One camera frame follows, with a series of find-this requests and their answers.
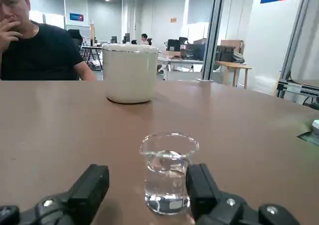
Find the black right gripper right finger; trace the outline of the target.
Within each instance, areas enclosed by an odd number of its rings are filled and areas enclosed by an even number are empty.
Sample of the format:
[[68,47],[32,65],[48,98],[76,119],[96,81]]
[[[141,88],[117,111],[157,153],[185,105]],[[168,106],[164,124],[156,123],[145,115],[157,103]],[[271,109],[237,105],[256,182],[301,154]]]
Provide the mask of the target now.
[[221,191],[206,164],[186,170],[186,189],[196,225],[298,225],[283,206],[262,204],[252,209],[240,196]]

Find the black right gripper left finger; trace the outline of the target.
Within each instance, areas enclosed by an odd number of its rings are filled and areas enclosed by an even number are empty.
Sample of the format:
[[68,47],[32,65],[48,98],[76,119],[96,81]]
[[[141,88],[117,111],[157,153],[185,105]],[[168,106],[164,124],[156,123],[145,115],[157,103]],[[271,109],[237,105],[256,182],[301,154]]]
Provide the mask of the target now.
[[110,185],[107,166],[91,164],[72,187],[42,198],[34,207],[0,207],[2,225],[89,225]]

